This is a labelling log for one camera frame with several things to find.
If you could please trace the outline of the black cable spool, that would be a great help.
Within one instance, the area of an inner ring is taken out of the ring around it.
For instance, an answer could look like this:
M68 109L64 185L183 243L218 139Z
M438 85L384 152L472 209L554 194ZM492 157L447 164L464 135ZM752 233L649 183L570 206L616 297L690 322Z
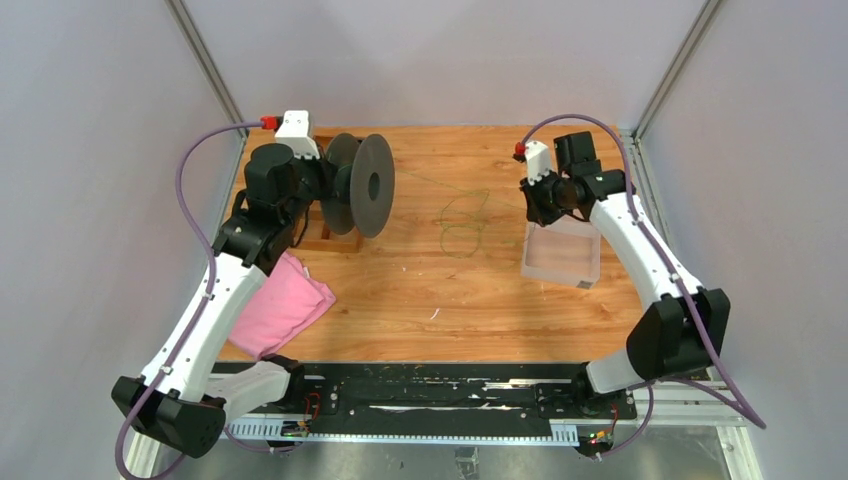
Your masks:
M321 201L326 225L337 235L356 229L366 238L378 236L391 214L395 164L387 139L350 133L332 138L324 160L335 168L331 194Z

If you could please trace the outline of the clear plastic box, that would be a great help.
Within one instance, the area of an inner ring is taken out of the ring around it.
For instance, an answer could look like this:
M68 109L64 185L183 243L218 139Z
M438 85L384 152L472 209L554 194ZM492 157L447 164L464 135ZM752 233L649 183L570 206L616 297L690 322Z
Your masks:
M601 270L601 235L590 223L565 216L548 226L528 222L521 275L544 282L591 289Z

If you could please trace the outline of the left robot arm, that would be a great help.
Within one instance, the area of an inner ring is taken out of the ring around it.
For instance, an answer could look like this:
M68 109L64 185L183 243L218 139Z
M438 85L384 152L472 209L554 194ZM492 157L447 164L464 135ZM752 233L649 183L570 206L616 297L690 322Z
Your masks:
M121 376L112 388L123 432L200 458L254 409L273 404L293 413L304 405L304 366L275 353L221 382L208 377L238 317L292 246L296 222L313 202L336 197L341 161L314 141L305 149L283 141L252 152L230 218L215 240L201 240L207 270L177 326L138 376Z

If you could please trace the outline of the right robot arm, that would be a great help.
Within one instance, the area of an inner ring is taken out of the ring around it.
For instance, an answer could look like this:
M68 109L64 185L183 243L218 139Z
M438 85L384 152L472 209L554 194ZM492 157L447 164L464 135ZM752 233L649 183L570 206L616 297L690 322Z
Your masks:
M571 381L574 408L595 417L628 387L713 365L730 313L728 296L705 288L676 259L625 171L602 167L591 134L560 136L552 147L519 142L513 156L526 167L519 188L528 221L547 227L581 214L615 251L643 309L621 350L580 366Z

